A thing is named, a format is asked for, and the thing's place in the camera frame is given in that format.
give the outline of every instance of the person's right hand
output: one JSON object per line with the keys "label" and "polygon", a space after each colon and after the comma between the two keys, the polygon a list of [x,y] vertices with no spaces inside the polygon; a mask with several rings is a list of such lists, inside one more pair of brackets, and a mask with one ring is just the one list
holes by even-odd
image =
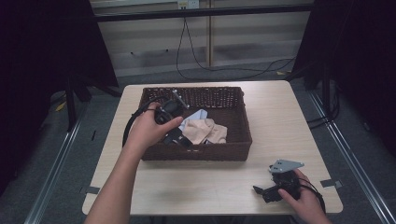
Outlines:
{"label": "person's right hand", "polygon": [[[301,179],[304,179],[309,182],[308,177],[304,175],[300,170],[296,169],[294,172]],[[303,180],[300,180],[301,185],[306,185],[308,187],[309,184]],[[309,189],[300,188],[300,199],[295,200],[291,195],[289,195],[284,189],[278,190],[280,196],[294,209],[297,215],[309,224],[327,224],[331,223],[329,219],[327,219],[326,215],[323,213],[323,210],[320,207],[320,202],[317,196],[310,191]]]}

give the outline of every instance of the brown woven basket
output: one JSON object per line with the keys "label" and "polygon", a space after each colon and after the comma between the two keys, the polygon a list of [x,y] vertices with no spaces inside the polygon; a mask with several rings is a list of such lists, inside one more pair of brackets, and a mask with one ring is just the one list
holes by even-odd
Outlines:
{"label": "brown woven basket", "polygon": [[189,148],[177,144],[158,143],[146,150],[144,161],[245,161],[252,143],[245,110],[243,92],[239,87],[200,88],[145,88],[140,105],[149,99],[165,95],[174,99],[172,91],[177,90],[190,106],[183,118],[199,109],[207,111],[207,117],[216,124],[228,128],[227,143],[193,145]]}

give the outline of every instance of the black cable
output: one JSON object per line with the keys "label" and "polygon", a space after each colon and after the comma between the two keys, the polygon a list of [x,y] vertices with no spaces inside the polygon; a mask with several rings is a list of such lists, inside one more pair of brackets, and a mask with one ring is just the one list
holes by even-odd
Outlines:
{"label": "black cable", "polygon": [[313,184],[311,184],[311,182],[307,181],[306,179],[302,179],[302,178],[297,178],[299,180],[303,180],[305,183],[309,184],[316,192],[318,192],[317,188],[315,188],[315,186]]}
{"label": "black cable", "polygon": [[313,192],[313,193],[317,196],[317,198],[318,198],[318,200],[319,200],[319,203],[320,203],[320,207],[322,208],[324,214],[326,214],[326,205],[325,205],[325,203],[324,203],[323,196],[322,196],[319,192],[314,191],[313,189],[309,188],[309,187],[306,186],[306,185],[300,185],[300,187],[301,187],[301,188],[304,188],[304,189],[310,190],[311,192]]}
{"label": "black cable", "polygon": [[131,130],[132,124],[134,123],[134,120],[139,117],[143,112],[145,112],[146,110],[148,110],[149,104],[160,100],[160,99],[164,99],[164,100],[169,100],[168,97],[166,96],[157,96],[154,97],[150,100],[148,100],[148,102],[144,103],[142,106],[140,106],[131,116],[131,118],[128,120],[125,130],[124,130],[124,134],[122,137],[122,146],[125,146],[126,140],[128,139],[128,135],[129,135],[129,131]]}
{"label": "black cable", "polygon": [[320,121],[322,119],[326,119],[325,121],[321,122],[320,124],[317,124],[315,126],[309,127],[309,129],[313,130],[313,129],[316,129],[317,127],[320,127],[320,126],[322,126],[324,124],[328,124],[328,123],[334,121],[338,117],[339,113],[340,113],[340,93],[339,93],[338,87],[336,86],[334,95],[332,97],[332,111],[331,111],[331,114],[332,114],[331,118],[332,119],[329,120],[329,116],[324,116],[324,117],[321,117],[321,118],[318,118],[318,119],[309,120],[309,121],[307,121],[307,123],[312,123],[312,122]]}
{"label": "black cable", "polygon": [[[264,73],[266,73],[266,72],[273,72],[273,71],[277,71],[277,70],[279,70],[279,69],[282,69],[282,68],[286,67],[289,63],[291,63],[291,62],[295,59],[295,57],[293,57],[293,58],[291,58],[291,59],[280,59],[280,60],[273,61],[273,62],[271,62],[270,65],[268,65],[268,67],[267,67],[266,69],[264,69],[264,70],[260,70],[260,69],[250,69],[250,68],[220,68],[220,69],[209,69],[209,68],[205,68],[205,67],[201,66],[201,64],[198,62],[198,60],[197,60],[197,58],[196,58],[196,56],[195,56],[195,51],[194,51],[194,47],[193,47],[192,40],[191,40],[191,34],[190,34],[189,25],[187,24],[186,18],[184,18],[183,30],[182,30],[182,32],[181,32],[181,37],[180,37],[180,41],[179,41],[178,48],[177,48],[176,67],[177,67],[178,73],[179,73],[182,77],[184,77],[184,78],[186,78],[186,79],[190,79],[190,80],[200,80],[200,81],[214,80],[214,79],[208,79],[208,78],[185,77],[185,76],[183,76],[183,74],[181,74],[181,72],[180,72],[180,70],[179,70],[179,68],[178,68],[178,56],[179,56],[179,52],[180,52],[181,43],[182,43],[182,40],[183,40],[184,31],[186,30],[186,28],[187,28],[187,33],[188,33],[188,35],[189,35],[189,40],[190,40],[192,55],[193,55],[193,57],[194,57],[195,62],[196,62],[202,69],[204,69],[204,70],[206,70],[206,71],[210,71],[210,72],[230,71],[230,70],[241,70],[241,71],[260,72],[260,73],[258,73],[258,74],[254,74],[254,75],[248,76],[248,77],[239,77],[239,78],[231,78],[231,79],[218,79],[218,80],[239,80],[239,79],[245,79],[245,78],[256,77],[256,76],[259,76],[259,75],[264,74]],[[272,69],[272,70],[270,70],[270,67],[271,67],[274,63],[277,63],[277,62],[280,62],[280,61],[288,61],[288,62],[287,62],[286,64],[284,64],[283,66],[278,67],[277,69]]]}

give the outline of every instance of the table surface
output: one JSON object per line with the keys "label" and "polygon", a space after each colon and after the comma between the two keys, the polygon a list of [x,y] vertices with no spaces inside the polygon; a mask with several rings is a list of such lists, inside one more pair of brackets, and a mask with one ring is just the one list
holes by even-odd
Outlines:
{"label": "table surface", "polygon": [[[238,86],[244,92],[253,143],[246,161],[141,161],[134,184],[132,216],[152,215],[286,215],[292,209],[283,201],[265,203],[253,185],[274,185],[269,165],[277,159],[300,161],[300,168],[323,195],[328,213],[343,210],[318,147],[289,82],[209,82],[127,86],[110,127],[91,186],[101,188],[121,151],[125,124],[136,111],[146,87]],[[96,198],[87,194],[87,214]]]}

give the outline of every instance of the hand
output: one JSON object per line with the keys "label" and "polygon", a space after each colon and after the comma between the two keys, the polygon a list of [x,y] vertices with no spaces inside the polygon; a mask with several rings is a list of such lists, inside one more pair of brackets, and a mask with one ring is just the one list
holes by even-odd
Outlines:
{"label": "hand", "polygon": [[159,103],[151,103],[148,110],[136,118],[124,148],[136,146],[146,150],[159,142],[170,130],[181,124],[182,117],[174,118],[165,124],[157,124],[154,120],[154,112],[159,106],[161,106]]}
{"label": "hand", "polygon": [[[304,175],[300,170],[296,169],[294,172],[301,179],[304,179],[309,182],[309,179],[306,175]],[[303,180],[300,180],[301,185],[306,185],[308,187],[309,184]],[[326,215],[323,213],[323,210],[320,207],[320,203],[318,201],[317,196],[310,191],[309,189],[300,188],[300,199],[296,201],[291,195],[289,195],[285,190],[280,189],[280,196],[294,209],[297,215],[302,218],[305,222],[309,224],[314,223],[331,223],[329,219],[327,219]]]}

